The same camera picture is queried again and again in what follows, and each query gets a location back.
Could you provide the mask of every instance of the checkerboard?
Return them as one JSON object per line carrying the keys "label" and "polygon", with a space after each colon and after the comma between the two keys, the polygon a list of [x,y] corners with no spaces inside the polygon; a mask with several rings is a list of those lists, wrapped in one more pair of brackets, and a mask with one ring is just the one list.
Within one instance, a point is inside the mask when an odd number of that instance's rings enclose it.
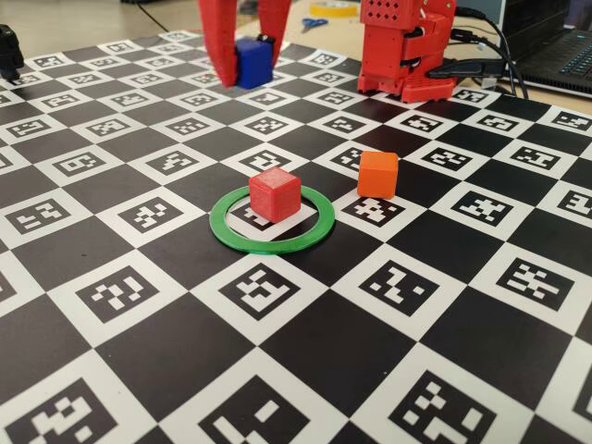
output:
{"label": "checkerboard", "polygon": [[[359,94],[287,45],[223,88],[174,31],[27,61],[0,91],[0,442],[592,442],[592,117],[458,88]],[[360,154],[397,197],[360,198]],[[336,225],[284,256],[208,227],[283,167]],[[235,205],[262,241],[280,224]]]}

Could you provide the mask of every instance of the green ring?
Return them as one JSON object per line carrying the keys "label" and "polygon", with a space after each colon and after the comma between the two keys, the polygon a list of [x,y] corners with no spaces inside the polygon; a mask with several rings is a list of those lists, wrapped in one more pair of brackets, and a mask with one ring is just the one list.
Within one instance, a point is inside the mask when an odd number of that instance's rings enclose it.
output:
{"label": "green ring", "polygon": [[302,187],[302,197],[309,200],[318,210],[314,227],[304,234],[287,240],[263,242],[251,240],[236,233],[226,223],[226,213],[232,205],[249,195],[249,187],[242,187],[220,199],[210,213],[210,228],[219,241],[234,250],[256,254],[293,253],[320,242],[333,228],[335,211],[327,197],[308,187]]}

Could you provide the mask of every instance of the laptop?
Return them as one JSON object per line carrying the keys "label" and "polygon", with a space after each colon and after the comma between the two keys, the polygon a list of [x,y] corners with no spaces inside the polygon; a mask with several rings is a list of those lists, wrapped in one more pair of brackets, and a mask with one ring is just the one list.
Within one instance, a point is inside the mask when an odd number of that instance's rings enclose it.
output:
{"label": "laptop", "polygon": [[592,98],[592,0],[458,3],[503,23],[512,58],[527,84]]}

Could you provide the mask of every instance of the red cube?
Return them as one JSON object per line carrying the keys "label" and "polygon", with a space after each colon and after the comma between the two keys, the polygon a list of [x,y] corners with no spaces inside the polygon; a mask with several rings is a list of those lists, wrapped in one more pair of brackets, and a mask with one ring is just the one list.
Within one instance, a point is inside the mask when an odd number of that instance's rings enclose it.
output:
{"label": "red cube", "polygon": [[251,208],[276,224],[300,211],[302,181],[281,168],[271,168],[249,180]]}

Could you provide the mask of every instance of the black object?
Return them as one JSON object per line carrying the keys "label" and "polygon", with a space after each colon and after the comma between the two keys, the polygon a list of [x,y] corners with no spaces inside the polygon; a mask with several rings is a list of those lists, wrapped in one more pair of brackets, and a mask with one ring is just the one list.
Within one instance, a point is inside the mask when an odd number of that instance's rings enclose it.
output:
{"label": "black object", "polygon": [[0,25],[0,76],[8,81],[18,80],[17,69],[24,66],[17,34],[7,25]]}

